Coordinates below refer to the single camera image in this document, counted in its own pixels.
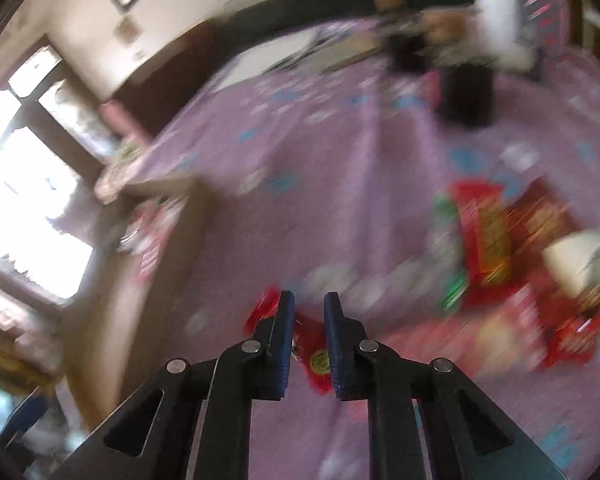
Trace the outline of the red cartoon face candy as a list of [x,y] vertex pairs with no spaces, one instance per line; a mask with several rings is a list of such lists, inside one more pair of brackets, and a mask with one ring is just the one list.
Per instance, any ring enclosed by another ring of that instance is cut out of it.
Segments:
[[[281,293],[275,286],[262,292],[242,329],[245,335],[251,335],[262,318],[272,318],[275,315]],[[302,365],[309,386],[318,394],[330,393],[332,378],[324,323],[296,311],[291,352],[294,359]]]

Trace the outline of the red gold snack bar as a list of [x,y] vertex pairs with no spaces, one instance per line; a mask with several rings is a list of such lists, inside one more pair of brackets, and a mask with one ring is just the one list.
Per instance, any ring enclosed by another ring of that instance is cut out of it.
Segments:
[[450,186],[464,244],[466,310],[496,306],[521,286],[514,267],[502,191],[499,184],[477,179],[459,180]]

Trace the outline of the pink cartoon snack bag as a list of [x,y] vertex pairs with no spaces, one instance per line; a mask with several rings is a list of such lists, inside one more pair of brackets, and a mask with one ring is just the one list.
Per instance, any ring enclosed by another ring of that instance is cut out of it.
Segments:
[[469,377],[531,372],[546,357],[531,288],[524,286],[498,307],[404,327],[380,341],[404,359],[445,358]]

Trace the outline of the green clear candy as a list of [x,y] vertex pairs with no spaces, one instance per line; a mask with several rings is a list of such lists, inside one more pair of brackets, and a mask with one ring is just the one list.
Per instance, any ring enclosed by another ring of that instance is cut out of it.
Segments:
[[434,198],[428,249],[437,272],[440,308],[450,315],[460,308],[468,289],[468,276],[460,214],[448,194],[440,193]]

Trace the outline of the dark red snack bag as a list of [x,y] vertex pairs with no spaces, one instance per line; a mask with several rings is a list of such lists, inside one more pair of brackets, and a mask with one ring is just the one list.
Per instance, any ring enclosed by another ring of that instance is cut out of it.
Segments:
[[524,272],[541,264],[550,244],[583,230],[543,178],[533,180],[508,207],[506,222],[514,266]]

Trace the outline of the small red candy packet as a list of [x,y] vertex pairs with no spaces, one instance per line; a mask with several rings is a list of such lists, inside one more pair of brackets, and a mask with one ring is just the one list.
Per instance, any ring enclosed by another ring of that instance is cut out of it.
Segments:
[[590,362],[595,356],[599,336],[600,310],[568,318],[548,334],[543,366]]

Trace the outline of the cardboard box tray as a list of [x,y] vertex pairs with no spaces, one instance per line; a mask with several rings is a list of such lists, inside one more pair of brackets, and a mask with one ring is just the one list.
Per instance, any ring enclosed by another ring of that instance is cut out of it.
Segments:
[[171,313],[217,204],[204,180],[172,178],[125,185],[102,212],[80,290],[60,322],[62,376],[85,430],[162,365]]

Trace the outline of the white wrapped snack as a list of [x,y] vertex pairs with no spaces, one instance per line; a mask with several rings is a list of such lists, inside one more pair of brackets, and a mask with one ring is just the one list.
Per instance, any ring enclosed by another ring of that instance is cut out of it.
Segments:
[[543,249],[542,258],[552,278],[570,298],[600,286],[600,231],[566,235]]

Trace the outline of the purple floral tablecloth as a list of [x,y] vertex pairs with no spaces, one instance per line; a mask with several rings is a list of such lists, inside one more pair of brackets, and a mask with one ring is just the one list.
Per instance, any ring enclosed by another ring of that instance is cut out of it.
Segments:
[[375,55],[325,75],[214,76],[149,148],[99,178],[189,196],[166,246],[153,307],[132,264],[108,268],[69,377],[96,427],[168,356],[201,361],[238,341],[268,285],[319,318],[326,292],[374,335],[436,314],[441,230],[434,201],[455,180],[515,203],[545,182],[573,219],[600,228],[600,62],[565,50],[539,82],[501,75],[483,130],[443,125],[416,76]]

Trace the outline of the black pot wooden knob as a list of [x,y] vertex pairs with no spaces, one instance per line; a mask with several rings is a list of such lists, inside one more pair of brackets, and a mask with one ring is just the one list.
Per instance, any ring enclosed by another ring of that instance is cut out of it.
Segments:
[[378,34],[396,73],[426,73],[427,45],[422,25],[407,10],[406,0],[373,0],[379,14]]
[[468,129],[491,125],[494,61],[481,44],[471,8],[422,11],[420,24],[430,54],[434,109],[448,124]]

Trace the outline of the white paper sheet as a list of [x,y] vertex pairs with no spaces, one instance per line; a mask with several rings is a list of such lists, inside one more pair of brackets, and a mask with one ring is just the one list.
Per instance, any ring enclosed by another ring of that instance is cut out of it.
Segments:
[[218,73],[212,84],[213,91],[220,91],[260,75],[296,54],[300,54],[317,40],[317,26],[305,28],[292,34],[279,36],[236,55]]

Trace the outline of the grey notebook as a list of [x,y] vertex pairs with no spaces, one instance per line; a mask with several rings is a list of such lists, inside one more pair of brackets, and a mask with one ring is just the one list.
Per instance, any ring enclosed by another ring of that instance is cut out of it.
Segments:
[[370,32],[361,32],[318,49],[304,58],[298,70],[306,74],[324,74],[360,62],[381,48],[379,38]]

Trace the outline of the rear black pot wooden knob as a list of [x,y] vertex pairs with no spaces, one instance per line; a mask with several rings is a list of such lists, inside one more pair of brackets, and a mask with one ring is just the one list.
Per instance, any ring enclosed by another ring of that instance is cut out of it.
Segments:
[[406,0],[373,0],[379,14],[378,34],[396,73],[426,73],[427,45],[422,25],[407,10]]

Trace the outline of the white plastic container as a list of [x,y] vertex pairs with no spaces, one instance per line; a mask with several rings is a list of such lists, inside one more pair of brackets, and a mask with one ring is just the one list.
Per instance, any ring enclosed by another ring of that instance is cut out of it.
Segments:
[[536,49],[521,40],[519,0],[475,0],[482,52],[500,70],[528,74],[536,61]]

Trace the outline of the pink thermos bottle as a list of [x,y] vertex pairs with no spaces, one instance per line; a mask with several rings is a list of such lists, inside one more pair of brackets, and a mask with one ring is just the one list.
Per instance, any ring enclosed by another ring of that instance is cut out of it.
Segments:
[[519,0],[521,39],[546,56],[562,55],[569,36],[566,0]]

